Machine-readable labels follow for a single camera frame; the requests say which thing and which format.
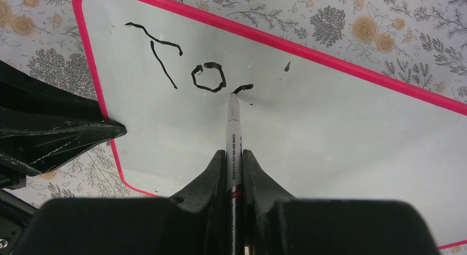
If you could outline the black cap marker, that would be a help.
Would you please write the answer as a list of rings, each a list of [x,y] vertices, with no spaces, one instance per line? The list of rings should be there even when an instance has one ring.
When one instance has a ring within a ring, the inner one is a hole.
[[[244,254],[242,134],[238,94],[252,84],[234,90],[227,107],[226,125],[226,254]]]

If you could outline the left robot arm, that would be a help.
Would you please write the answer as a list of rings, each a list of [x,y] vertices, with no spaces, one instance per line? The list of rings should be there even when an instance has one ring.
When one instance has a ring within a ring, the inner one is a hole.
[[[11,254],[35,208],[10,191],[126,134],[99,103],[1,63],[1,254]]]

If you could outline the pink framed whiteboard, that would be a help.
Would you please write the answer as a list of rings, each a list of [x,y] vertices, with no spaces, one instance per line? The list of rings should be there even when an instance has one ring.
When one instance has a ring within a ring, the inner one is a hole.
[[[412,204],[436,242],[466,242],[466,102],[174,0],[73,0],[97,98],[127,133],[123,183],[169,196],[226,145],[303,198]]]

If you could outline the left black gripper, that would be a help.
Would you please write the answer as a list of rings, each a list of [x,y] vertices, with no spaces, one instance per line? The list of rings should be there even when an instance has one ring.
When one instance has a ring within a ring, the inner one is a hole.
[[[104,121],[99,103],[46,84],[1,62],[1,189],[69,163],[127,133]]]

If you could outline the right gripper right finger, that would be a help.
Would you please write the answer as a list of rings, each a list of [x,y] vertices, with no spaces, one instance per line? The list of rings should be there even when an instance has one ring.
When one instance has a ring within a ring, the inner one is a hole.
[[[398,200],[296,198],[242,157],[251,254],[439,254],[421,215]]]

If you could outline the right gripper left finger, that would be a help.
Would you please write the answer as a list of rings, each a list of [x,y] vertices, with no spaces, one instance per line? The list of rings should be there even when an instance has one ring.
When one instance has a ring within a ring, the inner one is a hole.
[[[15,254],[223,254],[225,152],[173,196],[57,198],[33,216]]]

